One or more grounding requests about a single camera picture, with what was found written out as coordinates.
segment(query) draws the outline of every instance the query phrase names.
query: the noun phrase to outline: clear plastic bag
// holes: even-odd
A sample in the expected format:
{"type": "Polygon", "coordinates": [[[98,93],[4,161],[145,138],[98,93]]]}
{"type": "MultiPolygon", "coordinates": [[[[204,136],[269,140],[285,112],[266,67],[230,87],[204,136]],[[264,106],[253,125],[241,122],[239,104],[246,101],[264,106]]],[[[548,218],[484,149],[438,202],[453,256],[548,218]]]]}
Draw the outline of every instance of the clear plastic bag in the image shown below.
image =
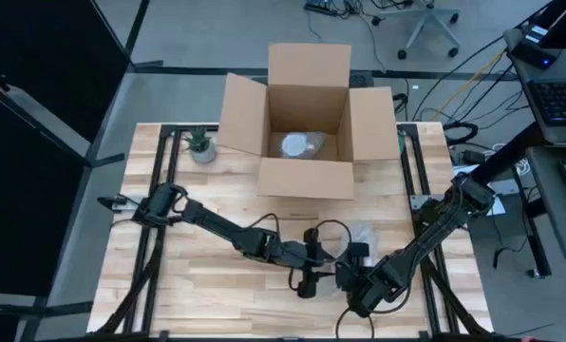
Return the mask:
{"type": "Polygon", "coordinates": [[[293,132],[285,135],[279,146],[281,158],[310,159],[314,157],[327,134],[323,132],[293,132]]]}
{"type": "MultiPolygon", "coordinates": [[[[378,258],[377,258],[378,239],[376,238],[376,234],[374,232],[371,223],[362,222],[362,221],[350,221],[350,222],[345,221],[345,223],[349,227],[350,237],[352,238],[352,242],[364,242],[369,246],[369,256],[364,257],[364,265],[374,266],[376,262],[378,262],[378,258]]],[[[332,227],[327,227],[325,229],[330,229],[330,228],[337,228],[337,227],[332,226],[332,227]]],[[[349,236],[347,235],[347,232],[345,232],[343,229],[340,230],[341,230],[341,232],[339,233],[340,235],[338,235],[337,231],[335,233],[337,237],[340,237],[339,242],[336,241],[336,243],[339,243],[339,245],[334,244],[331,245],[330,248],[327,247],[325,248],[326,251],[328,253],[331,253],[334,257],[341,256],[347,250],[347,247],[349,247],[349,236]]],[[[335,273],[336,268],[333,263],[330,263],[324,265],[321,268],[314,269],[314,271],[335,273]]],[[[296,281],[297,279],[300,279],[300,277],[301,275],[299,274],[296,275],[295,278],[296,281]]],[[[321,298],[336,297],[339,294],[340,294],[340,289],[338,289],[338,285],[336,284],[335,276],[326,276],[324,278],[321,278],[317,283],[317,293],[316,293],[317,297],[321,297],[321,298]]]]}
{"type": "MultiPolygon", "coordinates": [[[[365,266],[374,266],[378,261],[376,259],[376,251],[378,251],[378,239],[374,233],[374,228],[369,222],[346,222],[350,230],[352,242],[364,242],[369,246],[369,256],[364,257],[365,266]]],[[[340,240],[340,249],[338,256],[341,255],[349,247],[349,237],[344,234],[340,240]]]]}

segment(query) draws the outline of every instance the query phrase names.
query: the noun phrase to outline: cardboard box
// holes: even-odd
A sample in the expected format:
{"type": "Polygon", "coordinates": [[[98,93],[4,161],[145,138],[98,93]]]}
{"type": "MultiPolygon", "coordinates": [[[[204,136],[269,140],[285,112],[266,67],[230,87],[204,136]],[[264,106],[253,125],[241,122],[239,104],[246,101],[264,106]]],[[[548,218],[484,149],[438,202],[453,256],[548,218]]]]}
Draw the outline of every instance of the cardboard box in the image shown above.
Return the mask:
{"type": "Polygon", "coordinates": [[[268,86],[228,74],[220,145],[262,157],[258,194],[351,200],[354,161],[399,158],[390,88],[349,89],[350,46],[274,44],[268,86]],[[328,134],[312,160],[278,158],[288,132],[328,134]]]}

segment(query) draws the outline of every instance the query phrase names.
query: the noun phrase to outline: office chair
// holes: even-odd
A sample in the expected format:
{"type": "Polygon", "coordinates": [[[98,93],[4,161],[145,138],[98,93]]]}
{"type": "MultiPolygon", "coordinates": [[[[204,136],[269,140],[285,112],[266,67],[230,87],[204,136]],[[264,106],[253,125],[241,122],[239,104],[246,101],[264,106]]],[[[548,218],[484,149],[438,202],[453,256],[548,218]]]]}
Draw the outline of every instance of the office chair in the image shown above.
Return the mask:
{"type": "Polygon", "coordinates": [[[404,60],[407,57],[406,50],[409,49],[412,46],[412,44],[414,44],[416,37],[418,37],[418,34],[423,29],[423,27],[426,25],[426,23],[433,23],[435,25],[435,27],[439,28],[441,31],[443,31],[443,34],[445,35],[445,37],[449,41],[451,41],[452,44],[454,44],[454,47],[451,48],[447,52],[448,56],[454,57],[458,54],[458,49],[461,47],[461,42],[458,40],[458,38],[456,38],[456,35],[454,35],[454,33],[447,27],[447,25],[440,18],[440,16],[451,15],[449,22],[451,24],[456,24],[456,22],[458,21],[460,10],[459,9],[435,9],[434,3],[435,3],[434,0],[431,0],[431,1],[421,0],[421,1],[416,2],[417,6],[422,7],[421,9],[416,9],[416,10],[415,9],[404,9],[404,10],[397,10],[397,11],[381,11],[378,16],[373,17],[373,19],[371,20],[371,24],[373,26],[378,26],[380,24],[380,21],[387,18],[387,17],[404,18],[404,17],[407,17],[407,16],[420,15],[420,21],[418,22],[418,25],[416,26],[416,28],[412,32],[412,35],[407,40],[406,48],[400,49],[397,52],[397,58],[399,58],[400,60],[404,60]]]}

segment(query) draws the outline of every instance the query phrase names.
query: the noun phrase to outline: wooden tabletop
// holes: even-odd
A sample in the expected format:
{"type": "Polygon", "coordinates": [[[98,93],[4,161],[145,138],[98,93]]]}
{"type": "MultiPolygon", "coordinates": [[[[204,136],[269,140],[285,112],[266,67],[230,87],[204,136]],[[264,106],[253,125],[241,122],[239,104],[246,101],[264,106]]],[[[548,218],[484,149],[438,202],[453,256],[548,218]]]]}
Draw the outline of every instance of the wooden tabletop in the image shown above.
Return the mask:
{"type": "MultiPolygon", "coordinates": [[[[433,194],[441,194],[453,177],[442,126],[440,123],[417,125],[430,189],[433,194]]],[[[147,195],[159,132],[160,124],[137,126],[122,194],[147,195]]],[[[168,168],[170,146],[171,139],[163,158],[162,180],[168,168]]],[[[411,148],[408,152],[414,183],[419,184],[411,148]]],[[[266,198],[255,194],[259,157],[225,147],[218,147],[217,153],[214,162],[198,165],[188,152],[182,152],[176,183],[188,190],[190,198],[203,202],[205,207],[239,225],[248,225],[274,212],[281,219],[283,240],[302,240],[306,229],[324,219],[340,219],[351,226],[371,226],[376,237],[376,260],[403,248],[414,237],[398,160],[356,163],[355,200],[266,198]]],[[[124,213],[114,219],[130,216],[131,213],[124,213]]],[[[271,220],[263,223],[261,227],[274,228],[271,220]]],[[[127,293],[140,231],[141,227],[132,222],[112,229],[87,328],[89,332],[103,325],[127,293]]],[[[336,255],[341,249],[344,231],[335,224],[326,224],[320,232],[325,248],[336,255]]],[[[478,322],[491,330],[468,233],[454,232],[443,243],[443,253],[452,289],[478,322]]],[[[185,223],[166,231],[159,280],[152,335],[168,330],[172,336],[332,337],[336,319],[347,308],[345,295],[335,289],[332,277],[319,282],[317,297],[301,299],[288,288],[287,269],[248,260],[235,251],[230,242],[185,223]]],[[[435,290],[445,330],[443,304],[436,287],[435,290]]],[[[144,299],[145,290],[138,304],[136,330],[141,323],[144,299]]],[[[390,308],[398,302],[383,302],[377,309],[390,308]]],[[[418,331],[428,330],[420,271],[414,277],[411,297],[403,309],[387,315],[373,314],[372,318],[376,337],[417,337],[418,331]]],[[[350,313],[341,325],[340,335],[369,337],[368,321],[350,313]]]]}

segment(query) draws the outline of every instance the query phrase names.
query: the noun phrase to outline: black wall panel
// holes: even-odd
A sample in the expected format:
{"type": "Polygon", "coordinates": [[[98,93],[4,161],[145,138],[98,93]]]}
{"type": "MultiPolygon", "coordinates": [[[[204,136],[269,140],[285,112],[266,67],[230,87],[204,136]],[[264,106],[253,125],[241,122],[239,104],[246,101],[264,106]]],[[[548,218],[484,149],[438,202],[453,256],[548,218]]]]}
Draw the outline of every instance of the black wall panel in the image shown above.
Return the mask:
{"type": "Polygon", "coordinates": [[[0,0],[0,71],[91,143],[128,63],[90,0],[0,0]]]}
{"type": "Polygon", "coordinates": [[[48,295],[83,172],[0,104],[0,294],[48,295]]]}

